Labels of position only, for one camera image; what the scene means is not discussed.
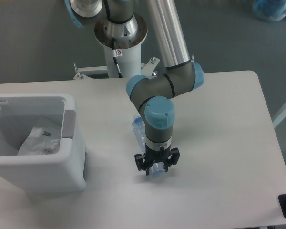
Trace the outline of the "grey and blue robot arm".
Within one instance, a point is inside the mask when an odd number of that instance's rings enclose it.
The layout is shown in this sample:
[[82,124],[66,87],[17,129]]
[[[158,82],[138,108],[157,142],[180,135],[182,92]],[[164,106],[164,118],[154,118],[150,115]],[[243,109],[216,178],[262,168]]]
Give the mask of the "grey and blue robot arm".
[[103,47],[108,76],[126,78],[126,92],[145,124],[145,150],[135,164],[147,175],[167,172],[176,165],[180,152],[171,147],[175,109],[172,98],[204,83],[202,67],[189,56],[175,2],[149,0],[147,7],[156,32],[166,73],[147,74],[141,65],[141,45],[147,36],[144,18],[134,11],[131,0],[67,0],[73,23],[94,24]]

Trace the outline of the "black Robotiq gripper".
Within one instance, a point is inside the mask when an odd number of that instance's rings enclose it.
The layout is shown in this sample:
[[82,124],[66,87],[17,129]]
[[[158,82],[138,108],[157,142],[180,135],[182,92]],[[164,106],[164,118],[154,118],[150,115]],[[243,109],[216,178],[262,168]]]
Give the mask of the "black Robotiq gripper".
[[163,163],[165,172],[168,172],[168,168],[172,165],[176,165],[180,158],[179,149],[171,146],[166,149],[162,146],[159,150],[152,150],[147,144],[145,144],[145,154],[134,155],[135,163],[139,171],[145,171],[146,175],[150,175],[149,169],[155,163]]

